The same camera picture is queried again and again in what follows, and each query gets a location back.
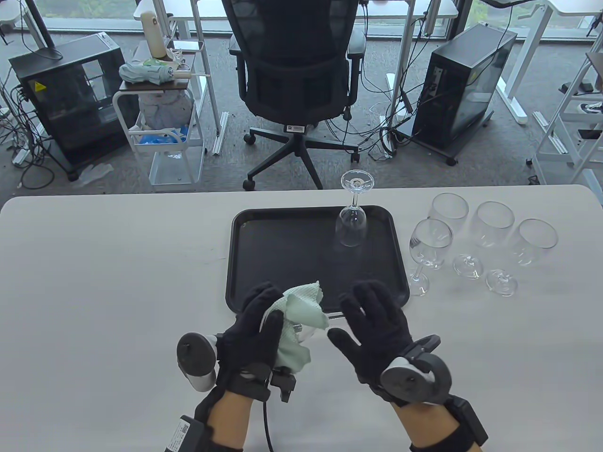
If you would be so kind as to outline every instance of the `chair backrest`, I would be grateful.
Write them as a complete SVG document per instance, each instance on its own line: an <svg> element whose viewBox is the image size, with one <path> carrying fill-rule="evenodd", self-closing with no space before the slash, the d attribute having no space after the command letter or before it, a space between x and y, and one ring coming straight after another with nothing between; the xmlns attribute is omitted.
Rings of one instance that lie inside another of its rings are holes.
<svg viewBox="0 0 603 452"><path fill-rule="evenodd" d="M222 2L247 66L241 97L252 113L288 125L342 113L358 0Z"/></svg>

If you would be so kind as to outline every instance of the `hand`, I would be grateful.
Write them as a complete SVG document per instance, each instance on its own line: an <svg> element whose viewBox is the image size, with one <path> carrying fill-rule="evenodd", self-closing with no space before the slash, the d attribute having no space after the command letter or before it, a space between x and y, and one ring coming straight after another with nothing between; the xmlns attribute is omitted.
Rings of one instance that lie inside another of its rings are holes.
<svg viewBox="0 0 603 452"><path fill-rule="evenodd" d="M260 380L262 384L268 378L268 375L249 375L249 372L251 365L262 365L268 373L274 367L283 329L283 312L271 312L264 325L261 324L266 309L281 297L283 293L271 283L261 284L247 295L235 324L218 336L217 386L237 392L231 385L242 372L246 372L246 377L250 379Z"/></svg>
<svg viewBox="0 0 603 452"><path fill-rule="evenodd" d="M340 301L343 315L360 345L340 328L329 330L330 341L352 363L361 383L368 384L384 400L404 404L387 395L380 377L394 358L413 346L406 316L394 304L387 287L378 281L354 284L352 294L341 295Z"/></svg>

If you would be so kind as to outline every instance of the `chair armrest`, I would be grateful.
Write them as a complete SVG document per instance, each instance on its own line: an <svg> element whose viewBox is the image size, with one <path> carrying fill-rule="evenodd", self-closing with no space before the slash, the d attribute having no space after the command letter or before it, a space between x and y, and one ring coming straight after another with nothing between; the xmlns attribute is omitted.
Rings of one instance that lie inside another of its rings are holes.
<svg viewBox="0 0 603 452"><path fill-rule="evenodd" d="M239 47L239 43L236 41L235 35L230 37L228 45L228 52L231 55L236 56L236 75L239 83L239 97L242 101L245 101L247 97L247 77L245 74L245 59L243 58L243 52Z"/></svg>
<svg viewBox="0 0 603 452"><path fill-rule="evenodd" d="M362 58L367 50L367 39L364 36L364 31L360 28L352 29L350 42L347 45L347 57L350 60Z"/></svg>
<svg viewBox="0 0 603 452"><path fill-rule="evenodd" d="M239 47L239 43L236 41L235 35L230 36L230 43L228 44L228 52L231 55L241 55L241 48Z"/></svg>
<svg viewBox="0 0 603 452"><path fill-rule="evenodd" d="M358 78L360 77L360 61L364 58L367 50L367 39L364 31L360 28L352 29L350 42L347 45L347 57L352 61L352 77L350 79L350 92L347 96L347 104L353 105L358 98Z"/></svg>

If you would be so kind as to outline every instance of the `chair base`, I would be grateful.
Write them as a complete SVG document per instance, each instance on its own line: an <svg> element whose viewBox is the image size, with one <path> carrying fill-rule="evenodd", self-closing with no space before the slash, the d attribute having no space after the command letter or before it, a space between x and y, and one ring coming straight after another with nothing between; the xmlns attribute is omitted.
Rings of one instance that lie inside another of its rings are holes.
<svg viewBox="0 0 603 452"><path fill-rule="evenodd" d="M256 135L268 138L272 141L278 141L279 143L283 143L283 146L270 157L268 157L266 160L264 160L262 163L257 165L249 173L247 173L247 179L243 181L243 188L246 191L251 191L255 188L256 183L253 180L255 176L260 174L266 168L269 168L270 166L274 165L279 160L282 160L289 154L295 154L296 157L301 158L304 165L306 165L306 169L310 173L310 177L312 177L316 188L322 190L323 184L320 181L320 178L318 177L318 173L316 172L316 168L314 168L312 160L310 159L308 149L333 149L337 151L351 151L352 154L350 156L350 161L360 162L358 146L345 145L337 141L319 140L316 138L308 137L307 135L302 133L275 132L273 130L258 129L255 127L251 127L249 129L249 133L246 134L243 139L245 140L245 143L252 145L256 141Z"/></svg>

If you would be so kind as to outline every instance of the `white bottle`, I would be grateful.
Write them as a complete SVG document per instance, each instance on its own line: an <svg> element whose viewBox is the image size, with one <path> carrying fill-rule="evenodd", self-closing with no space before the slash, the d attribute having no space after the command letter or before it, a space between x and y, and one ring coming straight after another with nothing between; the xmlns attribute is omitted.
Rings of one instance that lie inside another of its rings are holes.
<svg viewBox="0 0 603 452"><path fill-rule="evenodd" d="M156 14L153 11L145 11L140 14L140 21L151 56L157 59L165 58L168 52L163 43L163 35Z"/></svg>

